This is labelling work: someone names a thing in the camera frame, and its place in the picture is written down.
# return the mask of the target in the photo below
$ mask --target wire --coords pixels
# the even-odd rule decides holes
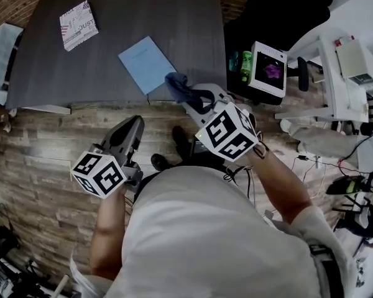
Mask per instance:
[[[7,211],[7,207],[4,203],[0,203],[0,208],[4,208],[4,210],[6,211],[5,214],[3,214],[1,211],[0,211],[0,216],[5,216],[7,219],[8,219],[8,226],[10,228],[10,231],[13,231],[14,230],[14,227],[12,226],[12,223],[10,221],[10,218],[8,216],[8,211]]]
[[[311,165],[311,168],[309,168],[308,170],[305,171],[304,178],[303,178],[303,183],[305,182],[306,174],[309,172],[309,170],[311,170],[313,168],[314,165],[315,165],[315,162]]]
[[[341,168],[341,169],[348,170],[348,171],[354,171],[354,172],[358,172],[360,174],[370,174],[369,172],[362,172],[362,171],[359,171],[359,170],[353,170],[353,169],[345,168],[345,167],[340,166],[340,165],[336,166],[336,165],[333,165],[332,163],[325,163],[325,162],[321,162],[321,161],[312,160],[312,159],[309,159],[309,158],[307,158],[306,160],[317,162],[317,163],[320,163],[321,165],[335,166],[336,168]]]
[[[247,173],[247,178],[248,178],[248,182],[247,182],[247,198],[250,200],[250,185],[251,185],[251,177],[250,177],[250,174],[252,175],[252,173],[249,173],[249,170],[252,169],[251,166],[239,166],[239,165],[236,165],[238,166],[238,169],[236,169],[235,171],[231,171],[229,169],[230,166],[235,166],[235,164],[233,165],[229,165],[226,167],[225,169],[225,172],[226,174],[224,174],[224,177],[223,179],[227,182],[231,182],[231,181],[234,181],[235,184],[236,184],[236,181],[235,181],[235,176],[242,170],[245,170],[246,173]],[[255,191],[255,187],[254,187],[254,179],[253,179],[253,198],[254,198],[254,207],[256,207],[256,191]]]
[[[250,173],[249,170],[246,170],[247,177],[249,178],[247,182],[247,198],[250,200]]]
[[[126,204],[132,208],[132,204],[129,201],[126,200]]]
[[[253,202],[254,202],[254,208],[256,208],[256,187],[254,186],[254,174],[253,174],[253,169],[250,169],[251,173],[251,179],[253,181]]]
[[[365,138],[364,140],[361,140],[361,141],[360,141],[360,142],[355,146],[355,148],[352,150],[352,152],[351,152],[348,156],[345,156],[344,158],[341,158],[341,159],[340,159],[340,162],[342,162],[342,161],[344,161],[344,160],[350,158],[350,157],[354,154],[354,152],[358,149],[358,147],[359,147],[360,145],[362,145],[366,140],[368,140],[368,139],[370,139],[370,138],[372,138],[372,137],[373,137],[373,134],[370,135],[370,136],[368,136],[368,137]]]
[[[293,160],[292,171],[293,171],[293,169],[294,169],[294,164],[295,164],[295,162],[296,162],[296,159],[298,159],[298,157],[295,157],[294,160]]]
[[[131,205],[131,207],[134,205],[134,202],[132,202],[128,197],[124,196],[126,200],[128,200],[128,204]]]
[[[316,197],[319,195],[319,193],[321,192],[321,187],[322,187],[322,185],[323,185],[323,181],[325,180],[325,177],[326,177],[326,167],[327,167],[327,165],[325,165],[325,173],[324,173],[324,175],[323,175],[323,178],[322,178],[321,184],[319,185],[318,192],[316,192],[316,194],[315,194],[313,197],[311,197],[311,199],[316,198]]]

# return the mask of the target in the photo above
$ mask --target office chair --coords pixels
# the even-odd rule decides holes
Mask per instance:
[[[306,92],[308,91],[308,87],[310,85],[310,78],[308,74],[308,65],[306,61],[299,57],[297,59],[298,68],[287,68],[287,77],[291,76],[298,76],[298,88],[300,91]]]

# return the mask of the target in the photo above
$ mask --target blue cloth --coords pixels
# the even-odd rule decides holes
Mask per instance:
[[[165,82],[168,91],[178,104],[182,102],[202,102],[201,98],[187,86],[188,78],[186,75],[169,73],[165,77]]]

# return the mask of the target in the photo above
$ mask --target black chair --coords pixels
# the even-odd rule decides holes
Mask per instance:
[[[355,199],[349,196],[344,196],[347,199],[349,199],[353,204],[343,204],[343,207],[348,207],[350,209],[346,210],[346,209],[338,209],[338,208],[333,207],[332,210],[336,212],[344,212],[346,214],[347,213],[354,214],[355,221],[363,228],[367,228],[367,226],[369,225],[369,211],[371,207],[371,201],[368,198],[363,197],[362,201],[366,201],[366,204],[358,203],[356,202],[358,195],[359,193],[355,194]]]
[[[0,259],[19,246],[16,236],[5,226],[0,226]]]
[[[310,77],[308,74],[308,65],[306,61],[299,57],[297,59],[298,68],[287,68],[287,77],[298,76],[298,88],[303,92],[308,91],[310,85]]]

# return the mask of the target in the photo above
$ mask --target white machine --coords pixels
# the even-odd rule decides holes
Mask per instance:
[[[92,144],[77,160],[71,173],[82,188],[106,199],[122,184],[138,191],[143,172],[131,160],[144,132],[141,116],[132,116],[112,128],[100,144]]]
[[[236,161],[259,142],[248,111],[240,110],[233,102],[195,136],[211,153],[228,161]]]
[[[260,42],[253,44],[251,53],[249,86],[276,97],[285,97],[287,55]]]
[[[360,86],[373,83],[373,54],[359,40],[348,41],[336,48],[344,79]]]

